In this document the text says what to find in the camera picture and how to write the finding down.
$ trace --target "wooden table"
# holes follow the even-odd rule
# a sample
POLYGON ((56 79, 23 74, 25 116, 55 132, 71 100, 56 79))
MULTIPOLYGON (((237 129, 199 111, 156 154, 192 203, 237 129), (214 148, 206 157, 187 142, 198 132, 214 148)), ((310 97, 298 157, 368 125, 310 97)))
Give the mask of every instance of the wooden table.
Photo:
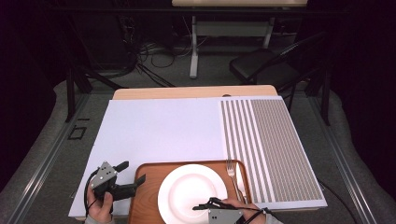
MULTIPOLYGON (((285 103, 272 86, 118 90, 107 107, 84 176, 103 161, 112 165, 129 161, 130 167, 118 177, 118 184, 124 185, 141 176, 139 167, 146 163, 223 161, 219 168, 227 158, 245 165, 251 201, 259 207, 327 206, 285 103)), ((212 170, 227 177, 224 167, 212 170)), ((153 210, 155 189, 166 172, 147 182, 154 183, 154 192, 149 192, 153 210)), ((70 217, 84 216, 85 182, 83 178, 70 217)), ((128 216, 133 200, 114 202, 113 215, 128 216)))
POLYGON ((277 96, 277 92, 273 86, 269 85, 120 89, 114 93, 113 100, 221 97, 224 95, 277 96))

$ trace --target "gray carpet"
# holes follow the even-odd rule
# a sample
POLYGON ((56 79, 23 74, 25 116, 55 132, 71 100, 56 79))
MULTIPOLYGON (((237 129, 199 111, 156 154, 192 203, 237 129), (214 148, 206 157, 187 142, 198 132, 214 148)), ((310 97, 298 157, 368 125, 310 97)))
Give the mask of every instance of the gray carpet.
MULTIPOLYGON (((237 48, 230 48, 230 43, 227 43, 228 39, 206 41, 200 50, 201 57, 197 79, 189 78, 190 56, 176 57, 173 64, 166 68, 153 66, 150 61, 151 57, 148 57, 145 65, 176 86, 238 85, 238 80, 228 71, 228 61, 240 51, 256 48, 260 41, 250 39, 249 44, 251 46, 241 44, 245 46, 241 48, 238 47, 240 43, 238 40, 230 40, 232 46, 237 46, 237 48), (225 47, 220 45, 218 41, 225 43, 225 47), (221 49, 223 53, 217 53, 218 49, 221 49)), ((270 47, 282 46, 284 45, 283 41, 282 38, 273 39, 270 47)), ((160 52, 153 57, 154 63, 157 65, 159 63, 167 65, 172 62, 169 56, 160 52)), ((158 87, 146 75, 139 74, 137 71, 113 80, 131 88, 158 87)), ((86 99, 86 102, 71 124, 71 126, 76 125, 77 128, 86 128, 86 132, 81 139, 73 140, 66 137, 59 145, 59 153, 56 154, 54 163, 49 167, 50 172, 43 176, 45 181, 42 185, 39 185, 40 189, 37 195, 32 196, 32 201, 24 210, 25 213, 21 216, 20 223, 78 223, 67 216, 73 202, 73 192, 77 190, 92 144, 106 111, 108 100, 112 96, 112 90, 102 83, 92 80, 92 85, 94 91, 88 96, 88 99, 80 97, 86 99)), ((15 208, 19 206, 18 202, 25 188, 29 186, 29 181, 32 176, 35 176, 35 171, 50 153, 59 133, 62 131, 67 112, 64 83, 61 83, 55 90, 58 101, 48 124, 26 156, 20 169, 0 194, 0 206, 2 207, 0 223, 7 223, 12 217, 15 208)), ((331 145, 323 132, 323 127, 320 125, 322 121, 316 116, 317 110, 312 103, 316 100, 306 98, 303 93, 299 93, 293 103, 290 115, 317 177, 339 194, 353 211, 353 215, 359 223, 363 223, 360 220, 356 205, 350 197, 349 189, 334 161, 331 145)), ((395 202, 376 184, 367 167, 354 150, 350 142, 347 121, 335 94, 332 94, 331 97, 330 122, 337 143, 343 149, 353 175, 361 184, 363 194, 366 196, 370 208, 372 208, 377 223, 395 223, 395 202)), ((78 132, 74 132, 71 137, 78 137, 78 135, 78 132)), ((324 195, 329 205, 327 208, 309 212, 282 212, 277 213, 277 215, 284 223, 353 223, 345 207, 328 189, 324 190, 324 195)), ((119 223, 125 222, 126 219, 119 220, 119 223)))

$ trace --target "black wire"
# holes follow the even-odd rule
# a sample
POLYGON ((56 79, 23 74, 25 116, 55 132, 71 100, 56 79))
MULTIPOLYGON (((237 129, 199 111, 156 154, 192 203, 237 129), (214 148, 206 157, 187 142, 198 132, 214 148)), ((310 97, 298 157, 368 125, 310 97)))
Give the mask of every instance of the black wire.
POLYGON ((318 182, 323 185, 323 187, 325 187, 326 189, 328 189, 342 204, 343 206, 346 208, 346 210, 348 211, 348 213, 350 214, 350 216, 353 218, 354 223, 358 223, 358 220, 355 218, 355 216, 353 216, 352 211, 349 209, 349 207, 347 206, 347 204, 344 202, 344 200, 337 194, 335 193, 334 190, 332 190, 329 186, 327 186, 323 181, 321 181, 319 178, 317 178, 318 182))
POLYGON ((95 199, 95 201, 93 201, 93 203, 91 203, 91 204, 88 206, 88 210, 90 210, 90 208, 93 206, 94 203, 96 203, 96 201, 97 201, 97 199, 95 199))
POLYGON ((250 223, 254 218, 256 218, 259 214, 261 214, 262 211, 265 211, 267 214, 271 214, 273 217, 275 217, 277 219, 277 217, 274 215, 274 213, 271 210, 269 210, 267 207, 265 207, 263 209, 248 208, 248 207, 236 207, 236 209, 247 209, 247 210, 257 211, 250 219, 245 221, 244 224, 250 223))
POLYGON ((170 83, 169 81, 165 80, 163 77, 160 77, 159 75, 155 74, 154 72, 152 72, 151 70, 149 70, 145 65, 139 63, 136 65, 138 68, 140 68, 140 70, 145 73, 146 75, 148 75, 148 77, 153 80, 155 83, 157 83, 158 85, 162 86, 162 87, 175 87, 175 85, 173 85, 172 83, 170 83))
POLYGON ((159 66, 159 65, 154 64, 153 58, 154 58, 154 55, 155 55, 155 54, 152 54, 152 55, 151 55, 151 64, 152 64, 154 67, 157 67, 157 68, 166 68, 166 67, 171 66, 171 65, 175 62, 176 56, 175 56, 175 54, 174 54, 173 52, 170 52, 170 53, 171 53, 171 55, 172 55, 172 62, 170 62, 169 64, 164 65, 164 66, 159 66))
POLYGON ((262 210, 257 211, 253 216, 251 216, 250 219, 248 219, 246 222, 244 222, 244 224, 250 223, 254 218, 256 218, 257 216, 259 216, 260 214, 262 214, 262 210))
POLYGON ((84 207, 85 207, 85 217, 88 216, 88 213, 90 212, 90 207, 88 206, 87 202, 87 188, 90 185, 91 179, 93 178, 94 175, 96 175, 99 171, 99 168, 95 171, 92 172, 90 177, 88 177, 87 183, 85 184, 85 189, 84 189, 84 207))

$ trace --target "white tabletop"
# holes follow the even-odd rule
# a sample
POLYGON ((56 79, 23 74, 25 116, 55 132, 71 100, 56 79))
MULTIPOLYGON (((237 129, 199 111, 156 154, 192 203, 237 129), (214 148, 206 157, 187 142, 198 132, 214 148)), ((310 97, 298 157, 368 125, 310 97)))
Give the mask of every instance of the white tabletop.
MULTIPOLYGON (((305 162, 306 170, 304 174, 309 175, 310 179, 315 179, 297 133, 292 126, 287 108, 280 96, 113 100, 109 102, 69 216, 84 217, 83 192, 85 183, 90 173, 103 161, 108 161, 113 166, 123 161, 129 161, 130 167, 118 174, 117 184, 124 185, 133 183, 135 171, 143 163, 227 159, 227 150, 229 149, 227 149, 225 143, 224 121, 219 102, 235 99, 278 101, 281 105, 280 110, 277 110, 269 118, 290 125, 290 137, 295 139, 298 146, 284 147, 284 149, 298 153, 301 156, 300 160, 305 162)), ((238 156, 233 157, 233 159, 241 160, 238 156)), ((264 206, 272 209, 326 206, 323 195, 318 190, 318 183, 312 182, 310 188, 318 192, 318 200, 301 202, 298 199, 294 201, 286 199, 287 202, 280 201, 271 196, 276 192, 268 189, 268 195, 259 197, 255 203, 263 203, 264 206)), ((130 201, 130 199, 126 199, 114 202, 113 215, 128 216, 130 201)))

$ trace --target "dark background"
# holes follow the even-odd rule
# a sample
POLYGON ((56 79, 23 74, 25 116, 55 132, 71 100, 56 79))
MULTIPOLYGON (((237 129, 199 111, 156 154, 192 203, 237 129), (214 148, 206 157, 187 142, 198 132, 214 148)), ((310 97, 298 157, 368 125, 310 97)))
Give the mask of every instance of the dark background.
MULTIPOLYGON (((154 0, 135 3, 141 7, 170 7, 170 2, 161 2, 163 5, 156 5, 154 0)), ((346 5, 344 1, 311 0, 308 7, 335 9, 346 5)), ((105 20, 95 31, 112 30, 113 35, 98 40, 95 35, 84 36, 87 23, 81 16, 73 19, 76 24, 65 24, 63 29, 53 27, 37 1, 2 1, 0 8, 2 189, 50 117, 56 100, 53 87, 65 80, 70 68, 69 58, 59 45, 63 36, 67 36, 75 59, 87 66, 95 68, 95 61, 86 54, 86 46, 78 41, 81 36, 76 36, 74 28, 94 45, 112 41, 107 47, 116 46, 112 48, 115 50, 106 49, 106 45, 101 49, 108 54, 118 54, 118 59, 110 57, 116 59, 113 62, 100 58, 100 53, 93 55, 102 65, 121 69, 130 61, 128 50, 119 41, 122 33, 118 33, 120 28, 115 27, 114 17, 105 20)), ((394 7, 385 2, 360 2, 355 8, 347 21, 304 20, 299 37, 326 30, 336 38, 337 29, 346 22, 340 48, 328 46, 333 65, 332 90, 342 100, 355 148, 378 183, 396 199, 396 100, 393 96, 396 20, 390 13, 394 7)), ((147 15, 136 19, 145 37, 165 46, 173 43, 170 32, 172 24, 177 27, 174 17, 147 15)))

